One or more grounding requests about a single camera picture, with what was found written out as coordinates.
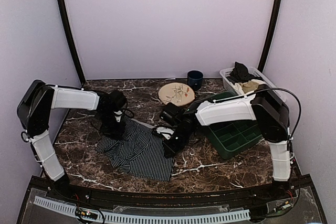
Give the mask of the navy striped underwear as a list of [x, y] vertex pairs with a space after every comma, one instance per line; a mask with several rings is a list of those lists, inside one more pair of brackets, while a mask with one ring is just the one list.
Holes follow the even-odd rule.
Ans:
[[168, 182], [174, 159], [164, 157], [163, 139], [152, 134], [152, 127], [134, 119], [123, 118], [125, 131], [119, 140], [103, 136], [96, 147], [113, 168], [140, 178]]

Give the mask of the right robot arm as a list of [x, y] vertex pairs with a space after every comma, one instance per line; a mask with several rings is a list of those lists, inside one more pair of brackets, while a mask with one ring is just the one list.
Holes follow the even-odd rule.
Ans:
[[164, 156], [171, 158], [181, 151], [199, 126], [210, 126], [232, 121], [255, 121], [263, 138], [269, 143], [274, 184], [268, 188], [273, 200], [288, 191], [291, 176], [292, 139], [295, 129], [290, 128], [287, 104], [276, 93], [293, 93], [283, 88], [270, 88], [262, 84], [255, 91], [235, 97], [214, 97], [194, 101], [187, 109], [168, 103], [161, 118], [174, 127], [170, 138], [163, 140]]

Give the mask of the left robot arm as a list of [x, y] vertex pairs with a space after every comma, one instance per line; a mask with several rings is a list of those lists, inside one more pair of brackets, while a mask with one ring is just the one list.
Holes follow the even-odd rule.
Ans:
[[122, 118], [127, 108], [123, 92], [110, 93], [47, 84], [34, 80], [17, 107], [17, 116], [23, 127], [22, 139], [32, 147], [35, 159], [47, 177], [56, 182], [54, 193], [63, 201], [74, 197], [74, 189], [65, 181], [68, 178], [61, 165], [50, 136], [50, 124], [54, 110], [86, 110], [97, 113], [101, 129], [120, 136], [124, 131]]

